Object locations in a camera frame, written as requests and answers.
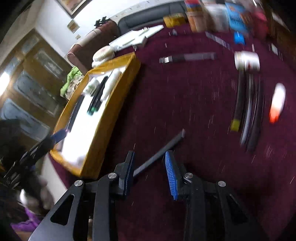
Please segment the black marker yellow caps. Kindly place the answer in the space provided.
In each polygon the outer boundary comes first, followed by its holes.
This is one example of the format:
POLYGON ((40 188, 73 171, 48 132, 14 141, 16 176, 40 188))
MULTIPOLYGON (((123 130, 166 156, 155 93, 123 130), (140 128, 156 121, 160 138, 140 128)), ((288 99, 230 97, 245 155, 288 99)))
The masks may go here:
POLYGON ((239 70, 234 116, 230 125, 231 131, 237 132, 240 129, 240 123, 243 117, 244 102, 245 102, 245 72, 244 70, 239 70))

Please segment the black marker green cap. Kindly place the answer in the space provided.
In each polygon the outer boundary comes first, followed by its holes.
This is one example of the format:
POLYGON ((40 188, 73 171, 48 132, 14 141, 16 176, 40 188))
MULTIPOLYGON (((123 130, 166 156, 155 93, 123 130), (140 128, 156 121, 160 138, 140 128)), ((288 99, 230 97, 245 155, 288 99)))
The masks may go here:
POLYGON ((94 95, 93 95, 93 99, 92 99, 92 101, 91 101, 91 103, 90 103, 90 106, 89 106, 89 108, 88 108, 88 110, 87 110, 87 113, 88 113, 89 115, 93 115, 93 110, 92 110, 92 109, 95 107, 95 104, 97 103, 98 98, 99 98, 99 94, 100 94, 100 92, 102 91, 102 89, 103 89, 103 87, 104 87, 104 85, 105 85, 107 79, 108 79, 108 76, 105 76, 105 77, 103 78, 102 82, 100 83, 100 85, 96 88, 95 93, 94 93, 94 95))

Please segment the orange label jar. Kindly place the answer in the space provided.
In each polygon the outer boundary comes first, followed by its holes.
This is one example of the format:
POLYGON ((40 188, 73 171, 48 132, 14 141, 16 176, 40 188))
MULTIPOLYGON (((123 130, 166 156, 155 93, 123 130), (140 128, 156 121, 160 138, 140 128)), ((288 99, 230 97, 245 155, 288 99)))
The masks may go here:
POLYGON ((185 0, 186 15, 193 33, 201 33, 207 30, 205 19, 205 7, 200 0, 185 0))

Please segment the clear black gel pen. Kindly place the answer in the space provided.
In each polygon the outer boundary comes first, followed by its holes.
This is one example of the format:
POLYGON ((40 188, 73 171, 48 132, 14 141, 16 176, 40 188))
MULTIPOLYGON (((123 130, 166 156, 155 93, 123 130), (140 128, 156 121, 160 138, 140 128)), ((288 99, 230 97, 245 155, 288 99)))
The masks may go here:
POLYGON ((214 60, 216 57, 215 52, 179 54, 159 58, 159 63, 166 64, 184 61, 214 60))

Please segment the white bottle red cap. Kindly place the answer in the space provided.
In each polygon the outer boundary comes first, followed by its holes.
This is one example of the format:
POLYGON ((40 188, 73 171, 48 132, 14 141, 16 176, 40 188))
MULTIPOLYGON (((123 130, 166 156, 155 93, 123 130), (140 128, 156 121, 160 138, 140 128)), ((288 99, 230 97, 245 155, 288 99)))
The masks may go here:
POLYGON ((283 110, 286 97, 286 88, 282 83, 277 83, 274 89, 271 107, 269 111, 269 121, 276 123, 283 110))

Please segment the black marker dark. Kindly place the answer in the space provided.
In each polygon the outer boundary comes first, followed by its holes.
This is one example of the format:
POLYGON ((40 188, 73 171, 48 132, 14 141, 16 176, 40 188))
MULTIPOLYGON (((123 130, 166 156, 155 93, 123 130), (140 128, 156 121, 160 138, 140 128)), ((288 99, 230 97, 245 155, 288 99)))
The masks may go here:
POLYGON ((253 121, 251 126, 251 133, 248 138, 246 145, 246 150, 250 153, 253 153, 257 147, 258 140, 261 134, 261 125, 264 112, 264 84, 263 81, 259 78, 257 82, 256 89, 256 102, 255 110, 253 115, 253 121))

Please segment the blue cartoon label jar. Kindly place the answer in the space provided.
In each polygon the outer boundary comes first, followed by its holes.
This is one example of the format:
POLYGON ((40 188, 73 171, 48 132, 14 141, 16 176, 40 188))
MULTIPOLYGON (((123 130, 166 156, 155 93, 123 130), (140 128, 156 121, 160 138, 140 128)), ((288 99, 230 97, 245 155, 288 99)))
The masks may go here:
POLYGON ((225 6, 230 29, 243 35, 249 35, 252 29, 250 12, 241 3, 226 1, 225 6))

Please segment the yellow taped cardboard tray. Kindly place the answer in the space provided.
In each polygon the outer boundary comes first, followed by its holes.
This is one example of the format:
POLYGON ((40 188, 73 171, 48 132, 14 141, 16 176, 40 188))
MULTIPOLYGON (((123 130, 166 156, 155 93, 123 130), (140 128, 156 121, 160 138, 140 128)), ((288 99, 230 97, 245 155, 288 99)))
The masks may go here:
POLYGON ((118 69, 121 75, 99 110, 89 115, 87 110, 92 97, 85 96, 72 130, 67 134, 63 145, 55 145, 50 151, 51 157, 57 163, 79 178, 96 179, 100 173, 118 114, 140 69, 140 61, 135 53, 114 58, 88 71, 72 94, 54 128, 54 132, 66 128, 74 106, 91 78, 102 79, 109 76, 114 69, 118 69))

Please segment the thin black pen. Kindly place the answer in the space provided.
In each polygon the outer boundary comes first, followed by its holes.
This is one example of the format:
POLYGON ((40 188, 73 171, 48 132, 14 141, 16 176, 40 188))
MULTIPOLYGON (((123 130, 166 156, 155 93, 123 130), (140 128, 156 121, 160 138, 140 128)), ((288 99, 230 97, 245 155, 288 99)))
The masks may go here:
POLYGON ((133 173, 133 177, 137 176, 139 173, 142 173, 146 168, 151 166, 156 160, 162 157, 166 151, 171 150, 176 144, 178 144, 184 137, 186 131, 182 129, 176 136, 174 136, 167 144, 165 144, 156 154, 150 157, 146 162, 141 166, 136 168, 133 173))

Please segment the green cloth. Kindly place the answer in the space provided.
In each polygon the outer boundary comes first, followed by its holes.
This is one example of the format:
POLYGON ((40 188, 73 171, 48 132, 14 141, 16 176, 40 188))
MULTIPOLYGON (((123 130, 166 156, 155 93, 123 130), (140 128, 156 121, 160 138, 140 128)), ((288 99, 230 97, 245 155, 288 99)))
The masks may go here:
POLYGON ((60 96, 69 100, 83 78, 84 75, 74 66, 67 75, 66 83, 60 89, 60 96))

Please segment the white plastic bag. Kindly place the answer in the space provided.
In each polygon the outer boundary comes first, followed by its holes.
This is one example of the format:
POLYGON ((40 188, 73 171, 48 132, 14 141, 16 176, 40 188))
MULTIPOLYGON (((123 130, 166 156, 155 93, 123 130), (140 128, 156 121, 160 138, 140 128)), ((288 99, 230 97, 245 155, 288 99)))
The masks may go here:
POLYGON ((92 68, 95 68, 102 63, 111 60, 112 58, 114 58, 114 56, 115 52, 111 46, 107 45, 102 47, 93 55, 92 68))

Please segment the silver metal pen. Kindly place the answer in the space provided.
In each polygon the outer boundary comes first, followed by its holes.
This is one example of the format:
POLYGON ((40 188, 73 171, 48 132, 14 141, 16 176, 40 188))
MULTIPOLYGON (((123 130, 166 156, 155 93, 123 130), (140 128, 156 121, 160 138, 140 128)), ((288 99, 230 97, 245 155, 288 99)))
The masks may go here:
POLYGON ((224 40, 222 40, 221 38, 209 33, 209 32, 205 32, 206 37, 213 40, 214 42, 218 43, 219 45, 223 46, 224 48, 232 51, 233 49, 231 48, 231 46, 225 42, 224 40))

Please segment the white label jar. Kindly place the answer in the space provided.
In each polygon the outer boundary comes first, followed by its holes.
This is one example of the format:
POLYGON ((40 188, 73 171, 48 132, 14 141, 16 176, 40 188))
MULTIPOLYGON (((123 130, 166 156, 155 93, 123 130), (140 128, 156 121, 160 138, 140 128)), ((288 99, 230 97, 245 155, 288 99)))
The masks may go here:
POLYGON ((229 32, 229 20, 224 4, 206 4, 206 23, 209 31, 229 32))

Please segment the white bottle yellow cap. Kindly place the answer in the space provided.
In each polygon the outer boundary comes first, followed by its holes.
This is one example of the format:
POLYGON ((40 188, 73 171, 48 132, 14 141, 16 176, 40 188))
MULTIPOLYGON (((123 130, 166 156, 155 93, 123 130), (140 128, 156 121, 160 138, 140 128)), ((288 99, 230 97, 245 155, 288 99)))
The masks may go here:
POLYGON ((105 83, 100 101, 105 101, 107 99, 120 76, 121 71, 119 69, 114 69, 105 83))

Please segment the framed wall picture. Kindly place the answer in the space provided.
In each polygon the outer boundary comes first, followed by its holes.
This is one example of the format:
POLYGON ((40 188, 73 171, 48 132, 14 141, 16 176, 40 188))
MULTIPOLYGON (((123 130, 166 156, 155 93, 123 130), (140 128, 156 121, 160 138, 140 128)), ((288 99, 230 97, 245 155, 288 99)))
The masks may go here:
POLYGON ((76 17, 92 0, 56 0, 71 17, 76 17))

